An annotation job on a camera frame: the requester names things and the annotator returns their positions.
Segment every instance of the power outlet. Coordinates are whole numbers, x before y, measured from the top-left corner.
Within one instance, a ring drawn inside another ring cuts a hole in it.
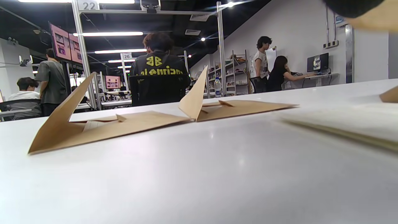
[[[332,48],[332,47],[337,47],[339,45],[339,41],[335,40],[329,43],[324,43],[324,49]]]

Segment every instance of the ceiling light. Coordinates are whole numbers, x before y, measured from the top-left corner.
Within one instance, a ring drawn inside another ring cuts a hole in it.
[[[124,62],[133,62],[135,59],[124,60]],[[122,60],[109,60],[108,63],[121,63]]]
[[[94,51],[94,53],[96,53],[96,54],[131,53],[131,52],[146,52],[146,49],[126,49],[126,50]]]
[[[142,36],[143,32],[102,32],[102,33],[83,33],[84,37],[111,37],[111,36]]]
[[[71,3],[72,0],[18,0],[30,3]],[[101,4],[133,4],[134,0],[97,0]]]
[[[228,2],[227,4],[223,5],[224,7],[233,7],[234,5],[239,4],[238,2]]]

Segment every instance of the white t-shirt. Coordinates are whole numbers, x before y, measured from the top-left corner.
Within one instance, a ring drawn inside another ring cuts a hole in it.
[[[35,91],[18,91],[11,94],[8,100],[25,100],[25,99],[39,99],[40,94]]]
[[[257,53],[253,57],[254,72],[256,72],[256,59],[261,60],[260,77],[267,77],[269,75],[267,55],[265,53],[257,51]]]

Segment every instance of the computer monitor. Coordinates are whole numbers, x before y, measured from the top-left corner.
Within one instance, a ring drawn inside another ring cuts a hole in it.
[[[120,76],[105,76],[106,89],[120,88]]]
[[[70,55],[69,34],[63,29],[50,24],[51,34],[53,36],[53,49],[55,56],[65,60],[72,60]]]
[[[80,52],[80,45],[78,38],[70,33],[69,42],[70,42],[70,53],[72,55],[72,61],[83,64],[82,53]]]
[[[309,57],[307,59],[307,72],[321,71],[329,68],[329,53]]]

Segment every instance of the ceiling vent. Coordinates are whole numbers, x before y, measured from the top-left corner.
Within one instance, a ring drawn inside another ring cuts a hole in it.
[[[191,36],[199,36],[199,34],[200,34],[200,30],[197,30],[197,29],[187,29],[186,31],[185,31],[185,35],[191,35]]]
[[[193,14],[191,15],[191,18],[189,20],[191,21],[198,21],[198,22],[206,22],[207,19],[209,18],[210,15],[197,15]]]

